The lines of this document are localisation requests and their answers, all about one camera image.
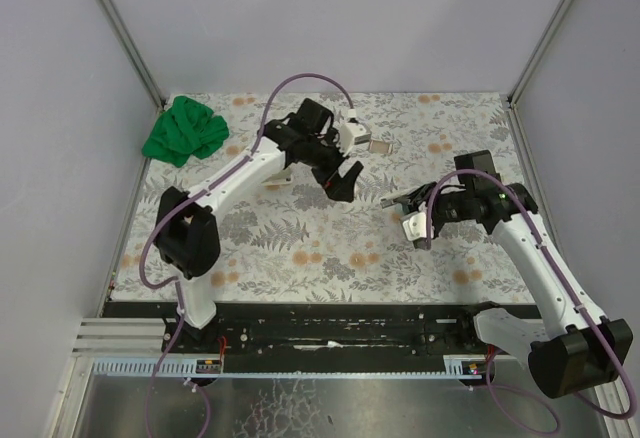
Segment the light blue stapler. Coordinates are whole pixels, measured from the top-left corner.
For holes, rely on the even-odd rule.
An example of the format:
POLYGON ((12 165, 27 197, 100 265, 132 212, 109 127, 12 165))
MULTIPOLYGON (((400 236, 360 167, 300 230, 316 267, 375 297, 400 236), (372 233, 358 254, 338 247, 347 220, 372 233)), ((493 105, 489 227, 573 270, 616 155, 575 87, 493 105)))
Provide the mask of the light blue stapler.
POLYGON ((405 197, 387 197, 380 200, 380 205, 382 208, 389 208, 396 205, 404 206, 407 203, 407 199, 405 197))

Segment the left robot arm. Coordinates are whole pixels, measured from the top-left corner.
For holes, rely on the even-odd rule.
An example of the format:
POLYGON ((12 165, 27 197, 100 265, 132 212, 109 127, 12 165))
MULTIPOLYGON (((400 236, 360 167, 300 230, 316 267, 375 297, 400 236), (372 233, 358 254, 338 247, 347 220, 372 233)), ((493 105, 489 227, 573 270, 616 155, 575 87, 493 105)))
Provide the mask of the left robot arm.
POLYGON ((216 304, 206 274, 221 255, 219 225, 239 201, 292 164, 303 164, 336 202, 351 203, 356 180, 363 170, 355 162, 345 173, 341 165, 354 147, 371 140, 369 128, 350 109, 347 120, 334 126, 328 108, 304 99, 297 111, 262 127, 257 148, 243 152, 211 177, 188 191, 175 187, 160 200, 154 245, 161 259, 179 270, 179 314, 202 329, 216 316, 216 304))

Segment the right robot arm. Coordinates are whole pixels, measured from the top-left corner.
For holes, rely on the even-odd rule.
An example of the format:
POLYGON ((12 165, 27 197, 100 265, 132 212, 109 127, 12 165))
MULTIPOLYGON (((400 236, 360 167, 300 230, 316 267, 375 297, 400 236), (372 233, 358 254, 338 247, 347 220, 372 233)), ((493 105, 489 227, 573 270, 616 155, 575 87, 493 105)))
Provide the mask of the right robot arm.
POLYGON ((452 175, 459 184, 452 191, 442 178, 381 204, 402 208, 404 234, 417 248, 430 249, 447 224, 474 221, 507 253, 542 323, 534 326, 495 304, 484 304, 471 314, 476 337, 526 366, 549 398, 621 377, 632 330, 623 319, 610 320, 579 285, 528 190, 520 183, 503 184, 487 150, 459 155, 454 163, 452 175))

